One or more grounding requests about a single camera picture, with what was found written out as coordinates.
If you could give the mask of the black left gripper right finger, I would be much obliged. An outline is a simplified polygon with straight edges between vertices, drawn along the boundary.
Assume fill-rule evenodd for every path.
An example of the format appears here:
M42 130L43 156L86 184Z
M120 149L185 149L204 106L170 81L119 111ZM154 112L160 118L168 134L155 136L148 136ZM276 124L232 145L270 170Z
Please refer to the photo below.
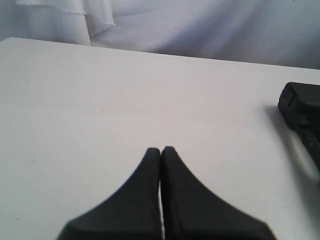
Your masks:
M167 146L160 159L160 191L167 240L274 240L268 225L204 186Z

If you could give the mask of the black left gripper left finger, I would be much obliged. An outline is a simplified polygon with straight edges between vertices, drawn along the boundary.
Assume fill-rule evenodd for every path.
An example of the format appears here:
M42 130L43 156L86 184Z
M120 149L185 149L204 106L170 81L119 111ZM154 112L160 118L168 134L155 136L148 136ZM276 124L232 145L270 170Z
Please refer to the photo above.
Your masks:
M132 175L107 200L69 221L61 240L159 240L161 153L148 148Z

